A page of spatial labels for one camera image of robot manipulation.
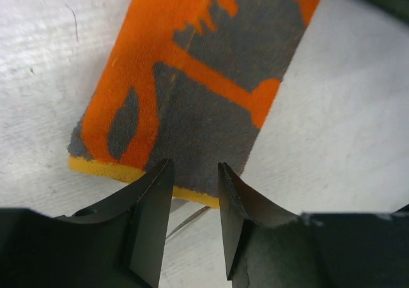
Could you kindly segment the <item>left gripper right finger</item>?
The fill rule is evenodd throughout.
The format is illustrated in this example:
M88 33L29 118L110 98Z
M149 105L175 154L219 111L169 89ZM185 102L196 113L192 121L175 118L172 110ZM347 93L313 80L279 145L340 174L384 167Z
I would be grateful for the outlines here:
M408 209L294 214L218 165L233 287L407 287Z

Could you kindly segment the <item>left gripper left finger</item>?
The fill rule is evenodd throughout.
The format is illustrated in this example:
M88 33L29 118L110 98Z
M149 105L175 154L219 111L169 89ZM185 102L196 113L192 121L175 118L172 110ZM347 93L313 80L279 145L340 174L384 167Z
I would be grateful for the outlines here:
M1 210L2 287L157 287L169 221L174 165L72 216Z

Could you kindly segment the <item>grey orange-edged towel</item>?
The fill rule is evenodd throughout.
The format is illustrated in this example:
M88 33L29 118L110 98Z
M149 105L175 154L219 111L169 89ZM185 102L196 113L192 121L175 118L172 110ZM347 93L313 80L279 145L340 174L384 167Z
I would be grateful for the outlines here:
M243 172L320 1L132 0L69 168L130 183L169 158L175 197L219 207L216 166Z

